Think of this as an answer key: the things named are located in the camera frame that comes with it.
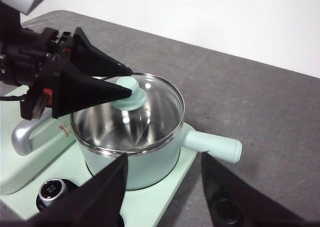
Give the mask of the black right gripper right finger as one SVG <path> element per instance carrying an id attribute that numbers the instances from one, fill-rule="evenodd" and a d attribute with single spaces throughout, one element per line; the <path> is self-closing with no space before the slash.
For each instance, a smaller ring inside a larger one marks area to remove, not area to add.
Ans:
<path id="1" fill-rule="evenodd" d="M 207 153 L 201 155 L 205 200 L 215 227 L 318 227 L 251 187 Z"/>

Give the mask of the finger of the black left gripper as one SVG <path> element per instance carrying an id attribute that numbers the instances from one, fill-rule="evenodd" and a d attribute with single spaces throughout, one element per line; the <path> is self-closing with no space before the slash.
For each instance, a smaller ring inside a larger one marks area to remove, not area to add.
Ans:
<path id="1" fill-rule="evenodd" d="M 73 34 L 71 62 L 82 73 L 92 77 L 125 77 L 133 74 L 129 67 L 92 45 L 80 27 Z"/>
<path id="2" fill-rule="evenodd" d="M 52 117 L 59 117 L 132 95 L 132 90 L 82 73 L 62 72 L 52 90 Z"/>

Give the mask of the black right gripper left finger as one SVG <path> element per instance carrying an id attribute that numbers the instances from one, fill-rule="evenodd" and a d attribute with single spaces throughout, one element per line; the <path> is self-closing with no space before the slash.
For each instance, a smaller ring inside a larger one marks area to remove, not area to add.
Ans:
<path id="1" fill-rule="evenodd" d="M 122 154 L 77 189 L 61 179 L 45 182 L 39 198 L 47 208 L 26 224 L 29 227 L 116 227 L 120 221 L 127 181 L 128 157 Z"/>

